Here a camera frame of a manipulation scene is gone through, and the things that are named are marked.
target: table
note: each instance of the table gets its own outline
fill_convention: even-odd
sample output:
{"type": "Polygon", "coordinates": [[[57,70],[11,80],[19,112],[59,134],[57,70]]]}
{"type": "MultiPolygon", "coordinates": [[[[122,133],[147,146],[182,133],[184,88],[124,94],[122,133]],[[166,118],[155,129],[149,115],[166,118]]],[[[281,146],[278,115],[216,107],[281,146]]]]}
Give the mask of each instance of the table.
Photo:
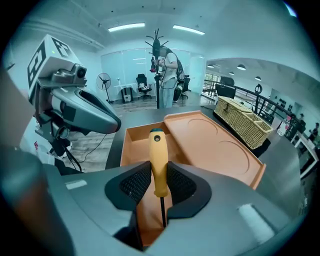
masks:
{"type": "Polygon", "coordinates": [[[301,134],[299,131],[293,136],[291,143],[294,142],[295,137],[298,136],[299,140],[297,141],[297,143],[294,145],[295,148],[297,148],[299,146],[300,143],[302,143],[306,149],[309,151],[310,155],[313,157],[314,161],[312,162],[312,164],[310,164],[308,166],[307,169],[305,169],[305,171],[303,173],[301,173],[300,178],[302,179],[304,176],[306,176],[308,174],[308,172],[311,171],[311,169],[316,165],[316,163],[319,161],[319,158],[314,150],[314,147],[312,148],[311,146],[313,145],[312,141],[305,138],[305,136],[303,134],[301,134]]]}
{"type": "Polygon", "coordinates": [[[120,84],[113,87],[115,90],[115,94],[117,95],[119,92],[121,92],[122,96],[122,102],[125,103],[125,97],[124,95],[127,95],[126,88],[130,88],[130,95],[131,95],[131,102],[134,100],[134,97],[132,95],[132,90],[136,93],[138,90],[138,85],[136,83],[127,83],[127,84],[120,84]]]}
{"type": "MultiPolygon", "coordinates": [[[[123,114],[121,128],[114,136],[105,168],[120,166],[127,128],[162,122],[168,114],[201,110],[209,118],[226,128],[213,115],[216,106],[209,105],[207,107],[212,110],[200,106],[183,106],[123,114]]],[[[256,191],[280,207],[288,216],[295,218],[298,216],[301,201],[300,166],[297,150],[284,136],[280,137],[277,131],[273,131],[268,139],[271,144],[259,157],[261,162],[266,164],[266,169],[256,191]]]]}

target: orange tray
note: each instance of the orange tray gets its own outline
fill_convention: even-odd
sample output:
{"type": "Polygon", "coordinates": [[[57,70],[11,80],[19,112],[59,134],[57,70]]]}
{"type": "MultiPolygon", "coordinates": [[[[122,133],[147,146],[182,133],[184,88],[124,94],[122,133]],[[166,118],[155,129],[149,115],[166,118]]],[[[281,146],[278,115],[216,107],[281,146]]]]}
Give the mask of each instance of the orange tray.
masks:
{"type": "Polygon", "coordinates": [[[164,123],[190,165],[257,188],[266,165],[201,111],[169,114],[164,117],[164,123]]]}

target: railing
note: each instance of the railing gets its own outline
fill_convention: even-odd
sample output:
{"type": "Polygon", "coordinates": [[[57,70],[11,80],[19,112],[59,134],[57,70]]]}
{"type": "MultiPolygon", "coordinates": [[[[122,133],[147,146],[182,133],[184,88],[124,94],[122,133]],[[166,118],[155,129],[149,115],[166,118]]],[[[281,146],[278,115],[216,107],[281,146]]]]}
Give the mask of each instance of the railing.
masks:
{"type": "Polygon", "coordinates": [[[217,96],[216,85],[234,88],[235,97],[241,99],[242,102],[246,102],[247,106],[250,105],[252,111],[269,124],[273,122],[275,115],[281,120],[286,116],[292,116],[292,113],[279,106],[274,101],[261,96],[254,91],[250,91],[235,85],[225,85],[220,82],[204,80],[202,95],[214,99],[214,97],[217,96]]]}

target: wooden floor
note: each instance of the wooden floor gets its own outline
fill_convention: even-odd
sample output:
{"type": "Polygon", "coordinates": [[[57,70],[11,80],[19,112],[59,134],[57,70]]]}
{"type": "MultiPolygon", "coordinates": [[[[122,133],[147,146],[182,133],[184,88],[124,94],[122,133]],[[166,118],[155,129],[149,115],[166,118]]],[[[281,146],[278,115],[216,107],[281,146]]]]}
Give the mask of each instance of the wooden floor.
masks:
{"type": "MultiPolygon", "coordinates": [[[[183,100],[180,98],[178,102],[173,103],[172,107],[184,107],[184,106],[199,106],[209,105],[211,100],[187,91],[188,99],[185,97],[183,100]]],[[[151,110],[157,108],[157,102],[155,98],[137,99],[134,101],[123,104],[122,100],[117,100],[112,104],[117,116],[121,119],[125,112],[135,112],[140,110],[151,110]]],[[[73,143],[71,153],[79,162],[85,159],[85,155],[91,152],[104,138],[105,134],[97,132],[90,132],[87,136],[84,136],[80,132],[71,132],[68,139],[73,143]]],[[[90,154],[87,155],[85,162],[80,163],[82,171],[96,172],[105,169],[107,155],[109,154],[112,141],[115,134],[107,134],[102,143],[90,154]]],[[[67,157],[63,158],[63,161],[67,167],[73,168],[67,157]]]]}

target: ceiling light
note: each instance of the ceiling light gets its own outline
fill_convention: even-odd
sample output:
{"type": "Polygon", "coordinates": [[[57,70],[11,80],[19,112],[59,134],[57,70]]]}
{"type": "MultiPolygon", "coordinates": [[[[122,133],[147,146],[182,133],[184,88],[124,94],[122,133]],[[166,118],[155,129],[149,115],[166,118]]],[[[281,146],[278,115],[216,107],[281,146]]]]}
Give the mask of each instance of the ceiling light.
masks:
{"type": "Polygon", "coordinates": [[[238,70],[246,70],[245,65],[240,64],[239,66],[236,67],[238,70]]]}
{"type": "Polygon", "coordinates": [[[201,31],[198,31],[198,30],[195,30],[195,29],[192,29],[192,28],[188,28],[188,27],[184,27],[184,26],[174,25],[173,28],[177,29],[177,30],[189,31],[189,32],[196,33],[196,34],[199,34],[199,35],[204,35],[205,34],[205,33],[201,32],[201,31]]]}
{"type": "Polygon", "coordinates": [[[109,28],[108,30],[109,30],[109,32],[114,32],[114,31],[118,31],[118,30],[141,28],[144,26],[145,26],[144,23],[136,23],[136,24],[123,25],[123,26],[116,26],[116,27],[109,28]]]}
{"type": "Polygon", "coordinates": [[[285,7],[288,9],[290,15],[293,17],[297,17],[296,12],[288,4],[286,4],[286,3],[284,3],[284,4],[285,4],[285,7]]]}

